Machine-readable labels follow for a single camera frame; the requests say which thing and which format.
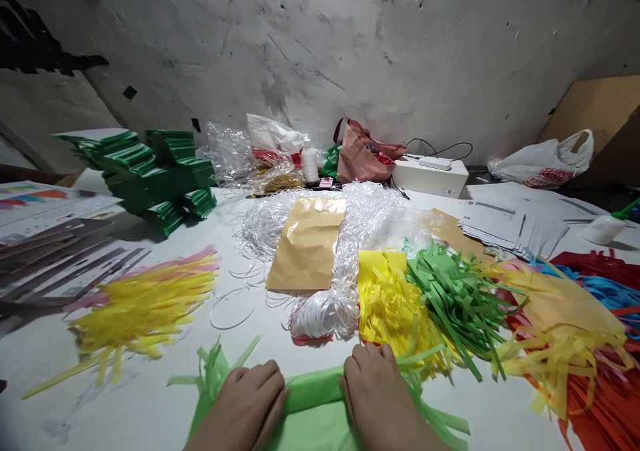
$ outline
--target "black cable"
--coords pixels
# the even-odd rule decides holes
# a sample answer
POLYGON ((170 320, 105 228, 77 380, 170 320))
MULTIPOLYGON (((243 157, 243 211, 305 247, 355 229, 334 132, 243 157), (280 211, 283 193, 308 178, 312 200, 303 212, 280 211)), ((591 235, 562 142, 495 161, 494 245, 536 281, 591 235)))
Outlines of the black cable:
POLYGON ((407 193, 405 193, 402 189, 400 189, 398 185, 395 183, 395 181, 393 180, 393 175, 391 176, 391 183, 395 186, 395 188, 398 191, 400 191, 400 194, 402 194, 402 197, 404 197, 407 201, 411 201, 411 198, 407 195, 407 193))
POLYGON ((444 151, 448 151, 449 149, 451 149, 452 147, 456 147, 457 145, 461 145, 461 144, 468 144, 469 145, 469 152, 466 153, 463 157, 458 157, 457 159, 452 159, 452 161, 460 161, 462 159, 464 159, 465 157, 471 155, 471 153, 473 152, 473 144, 469 143, 469 142, 459 142, 456 143, 454 145, 450 145, 449 147, 446 147, 445 149, 440 149, 438 152, 444 152, 444 151))
POLYGON ((465 157, 470 156, 470 155, 471 155, 471 153, 473 152, 473 144, 471 144, 470 142, 466 142, 466 141, 463 141, 463 142, 459 142, 459 143, 456 143, 456 144, 450 145, 449 147, 446 147, 445 149, 440 149, 439 151, 436 151, 436 150, 435 150, 435 147, 433 147, 433 146, 431 145, 431 143, 429 143, 428 141, 425 141, 424 139, 421 139, 421 138, 419 138, 419 137, 414 137, 411 141, 409 141, 409 142, 408 142, 408 143, 406 143, 405 145, 406 145, 407 147, 409 147, 409 144, 411 144, 411 143, 412 143, 412 142, 414 142, 414 141, 421 141, 421 142, 425 143, 426 145, 428 145, 428 146, 433 150, 433 153, 431 153, 431 154, 427 154, 427 156, 426 156, 426 157, 430 157, 430 156, 434 155, 436 158, 438 158, 438 153, 443 153, 444 151, 449 151, 449 149, 451 149, 452 147, 456 147, 457 145, 461 145, 461 144, 467 144, 467 145, 469 146, 469 152, 468 152, 468 153, 466 153, 463 157, 458 157, 458 158, 456 158, 456 159, 452 159, 451 161, 460 161, 460 160, 462 160, 462 159, 465 159, 465 157))
POLYGON ((406 144, 406 146, 409 147, 409 144, 411 144, 414 141, 422 141, 424 144, 428 145, 431 149, 433 149, 433 154, 435 154, 435 157, 438 157, 438 151, 435 150, 435 147, 433 147, 431 143, 429 143, 428 141, 425 141, 424 139, 420 139, 419 137, 414 137, 411 141, 409 141, 406 144))

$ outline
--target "gray wall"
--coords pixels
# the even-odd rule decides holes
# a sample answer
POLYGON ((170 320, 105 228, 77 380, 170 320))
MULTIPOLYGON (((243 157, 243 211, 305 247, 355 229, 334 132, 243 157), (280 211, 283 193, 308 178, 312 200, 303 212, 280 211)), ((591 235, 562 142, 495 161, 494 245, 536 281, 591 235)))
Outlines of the gray wall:
POLYGON ((109 60, 87 77, 136 130, 251 112, 328 147, 346 114, 483 163, 531 143, 572 81, 640 73, 638 0, 19 1, 109 60))

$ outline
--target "kraft paper envelope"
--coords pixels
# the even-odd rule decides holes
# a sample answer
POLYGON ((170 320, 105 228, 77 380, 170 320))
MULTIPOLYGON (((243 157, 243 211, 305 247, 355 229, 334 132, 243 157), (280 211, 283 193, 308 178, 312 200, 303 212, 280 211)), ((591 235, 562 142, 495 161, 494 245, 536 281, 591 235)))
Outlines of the kraft paper envelope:
POLYGON ((335 243, 346 209, 346 199, 296 200, 280 235, 267 276, 267 289, 306 292, 329 289, 335 243))

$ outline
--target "table surface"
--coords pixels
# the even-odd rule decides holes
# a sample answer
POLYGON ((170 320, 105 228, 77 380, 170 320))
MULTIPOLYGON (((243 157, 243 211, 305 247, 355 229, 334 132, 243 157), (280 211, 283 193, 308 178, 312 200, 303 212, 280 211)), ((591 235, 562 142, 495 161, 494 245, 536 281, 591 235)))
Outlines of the table surface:
MULTIPOLYGON (((75 184, 76 188, 108 193, 96 171, 86 171, 75 184)), ((527 195, 531 190, 513 183, 468 186, 471 199, 502 199, 527 195)), ((412 205, 440 210, 461 217, 461 201, 412 191, 407 192, 412 205)), ((238 195, 230 197, 228 191, 215 190, 218 206, 209 218, 191 228, 180 227, 171 237, 160 243, 149 239, 153 235, 147 224, 138 218, 124 215, 119 226, 126 232, 116 236, 153 246, 154 252, 142 264, 155 264, 179 256, 188 256, 205 246, 214 245, 221 258, 217 278, 217 295, 244 286, 243 280, 231 276, 229 271, 242 272, 252 262, 238 255, 233 230, 238 218, 254 201, 238 195)), ((571 251, 587 253, 604 250, 582 240, 578 231, 584 225, 572 225, 555 253, 571 251)), ((627 228, 617 239, 616 255, 629 263, 640 263, 640 230, 627 228)), ((287 311, 283 307, 270 308, 265 303, 264 288, 250 290, 222 301, 215 308, 218 326, 238 322, 255 307, 251 317, 232 330, 220 332, 209 323, 214 300, 209 300, 195 313, 195 322, 189 325, 186 336, 177 344, 166 348, 158 361, 141 356, 129 360, 129 366, 139 375, 128 385, 105 388, 95 399, 87 399, 95 373, 83 372, 51 389, 21 401, 21 395, 36 384, 74 366, 77 351, 74 339, 67 330, 62 315, 39 318, 15 330, 0 340, 0 378, 8 381, 6 391, 0 394, 0 448, 13 450, 100 451, 153 449, 177 451, 185 443, 197 401, 197 390, 191 386, 166 387, 174 374, 197 373, 196 350, 210 348, 221 336, 223 349, 233 362, 249 342, 259 334, 261 341, 247 361, 248 366, 275 359, 282 373, 296 376, 310 371, 341 365, 351 353, 357 336, 348 342, 334 340, 319 348, 296 346, 281 327, 287 311), (73 407, 83 395, 81 409, 73 407), (71 426, 69 440, 60 443, 45 431, 48 420, 71 426)), ((555 420, 548 415, 537 416, 529 405, 535 395, 533 387, 524 379, 511 377, 506 382, 494 381, 490 364, 475 360, 484 376, 478 383, 466 369, 454 369, 451 379, 439 376, 424 384, 424 399, 432 407, 455 414, 469 421, 472 450, 566 451, 555 420)), ((571 437, 575 450, 582 450, 579 440, 571 437)))

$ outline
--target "white device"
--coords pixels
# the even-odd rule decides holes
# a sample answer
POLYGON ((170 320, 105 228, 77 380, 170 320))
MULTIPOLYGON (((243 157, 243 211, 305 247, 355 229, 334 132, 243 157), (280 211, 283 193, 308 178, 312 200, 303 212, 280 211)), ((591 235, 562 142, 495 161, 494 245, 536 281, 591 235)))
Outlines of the white device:
POLYGON ((398 187, 454 198, 460 197, 468 177, 469 172, 462 161, 434 157, 400 157, 396 159, 393 171, 393 182, 398 187))
POLYGON ((451 161, 448 159, 439 159, 437 157, 423 156, 418 159, 418 164, 426 167, 432 167, 433 169, 442 169, 443 171, 449 171, 451 169, 451 161))

